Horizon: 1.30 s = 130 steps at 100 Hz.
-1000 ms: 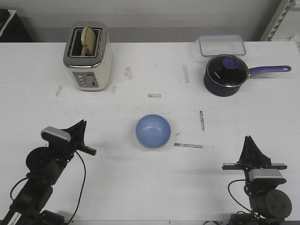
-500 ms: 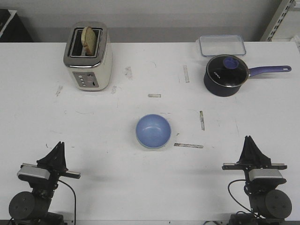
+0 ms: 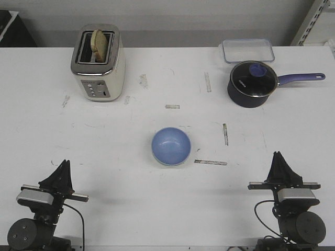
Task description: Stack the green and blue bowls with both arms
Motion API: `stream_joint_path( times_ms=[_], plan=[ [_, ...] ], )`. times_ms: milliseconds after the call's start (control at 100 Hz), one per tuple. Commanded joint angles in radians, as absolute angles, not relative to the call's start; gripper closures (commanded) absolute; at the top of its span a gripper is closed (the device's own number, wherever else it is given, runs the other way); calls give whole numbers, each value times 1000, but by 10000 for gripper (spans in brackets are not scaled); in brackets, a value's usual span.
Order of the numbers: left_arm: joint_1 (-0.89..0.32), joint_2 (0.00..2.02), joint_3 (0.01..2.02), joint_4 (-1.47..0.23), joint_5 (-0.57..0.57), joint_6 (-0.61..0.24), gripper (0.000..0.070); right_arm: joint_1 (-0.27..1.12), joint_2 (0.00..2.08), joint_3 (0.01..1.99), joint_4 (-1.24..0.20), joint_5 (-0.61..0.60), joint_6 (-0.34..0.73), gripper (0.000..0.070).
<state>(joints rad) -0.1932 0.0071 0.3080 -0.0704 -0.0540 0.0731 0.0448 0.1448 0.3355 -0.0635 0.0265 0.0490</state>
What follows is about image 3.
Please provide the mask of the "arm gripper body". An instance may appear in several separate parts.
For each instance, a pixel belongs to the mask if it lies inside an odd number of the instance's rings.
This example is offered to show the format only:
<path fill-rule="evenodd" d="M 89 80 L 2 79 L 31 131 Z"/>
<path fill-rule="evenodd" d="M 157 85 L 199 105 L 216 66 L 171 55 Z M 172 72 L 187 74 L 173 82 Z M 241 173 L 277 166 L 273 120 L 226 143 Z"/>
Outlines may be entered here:
<path fill-rule="evenodd" d="M 271 190 L 274 196 L 274 199 L 278 201 L 277 193 L 284 188 L 309 188 L 312 191 L 321 188 L 321 185 L 317 182 L 304 182 L 301 186 L 293 186 L 293 185 L 282 185 L 282 184 L 274 184 L 270 182 L 249 182 L 248 189 L 249 190 Z"/>
<path fill-rule="evenodd" d="M 54 197 L 53 204 L 51 206 L 47 205 L 37 205 L 29 202 L 24 202 L 21 206 L 28 207 L 32 213 L 36 215 L 36 217 L 56 217 L 63 212 L 63 205 L 65 200 L 74 200 L 79 202 L 88 202 L 88 195 L 83 195 L 79 193 L 61 193 L 57 191 L 53 191 L 50 189 L 41 189 L 37 186 L 31 185 L 22 185 L 21 191 L 23 189 L 37 190 L 50 193 Z"/>

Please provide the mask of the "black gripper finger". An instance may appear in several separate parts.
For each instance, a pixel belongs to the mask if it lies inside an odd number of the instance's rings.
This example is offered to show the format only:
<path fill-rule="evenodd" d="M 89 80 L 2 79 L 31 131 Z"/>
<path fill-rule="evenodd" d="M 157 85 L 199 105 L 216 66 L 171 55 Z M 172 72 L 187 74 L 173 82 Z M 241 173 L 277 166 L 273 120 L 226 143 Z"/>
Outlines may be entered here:
<path fill-rule="evenodd" d="M 66 160 L 65 162 L 65 174 L 66 174 L 66 189 L 67 189 L 66 193 L 74 193 L 71 180 L 71 166 L 69 160 Z"/>
<path fill-rule="evenodd" d="M 277 152 L 277 169 L 278 184 L 287 186 L 301 186 L 303 184 L 302 176 L 298 175 L 290 168 L 280 151 Z"/>
<path fill-rule="evenodd" d="M 265 182 L 278 182 L 280 180 L 280 157 L 279 157 L 279 151 L 273 153 L 272 163 L 270 167 L 270 171 L 267 175 L 267 179 Z"/>
<path fill-rule="evenodd" d="M 38 182 L 41 189 L 65 189 L 67 185 L 67 160 L 58 166 L 58 168 L 46 179 Z"/>

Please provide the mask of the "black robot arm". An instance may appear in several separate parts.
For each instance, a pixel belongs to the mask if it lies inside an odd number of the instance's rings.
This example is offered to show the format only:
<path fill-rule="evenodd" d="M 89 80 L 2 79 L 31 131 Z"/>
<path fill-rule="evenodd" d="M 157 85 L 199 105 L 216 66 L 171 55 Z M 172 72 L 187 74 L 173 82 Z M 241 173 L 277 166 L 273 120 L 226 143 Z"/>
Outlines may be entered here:
<path fill-rule="evenodd" d="M 10 227 L 7 234 L 9 250 L 75 250 L 67 238 L 56 237 L 55 228 L 64 207 L 74 210 L 82 221 L 82 250 L 85 249 L 84 218 L 78 209 L 66 200 L 88 202 L 87 195 L 75 193 L 71 180 L 69 160 L 63 160 L 57 169 L 38 186 L 22 185 L 16 201 L 34 214 L 22 218 Z"/>
<path fill-rule="evenodd" d="M 261 222 L 275 236 L 257 241 L 255 250 L 317 250 L 326 237 L 326 226 L 317 214 L 310 212 L 312 206 L 320 203 L 312 192 L 321 187 L 316 182 L 303 182 L 282 154 L 274 152 L 267 179 L 250 182 L 249 190 L 271 190 L 272 213 L 277 219 L 279 232 Z"/>

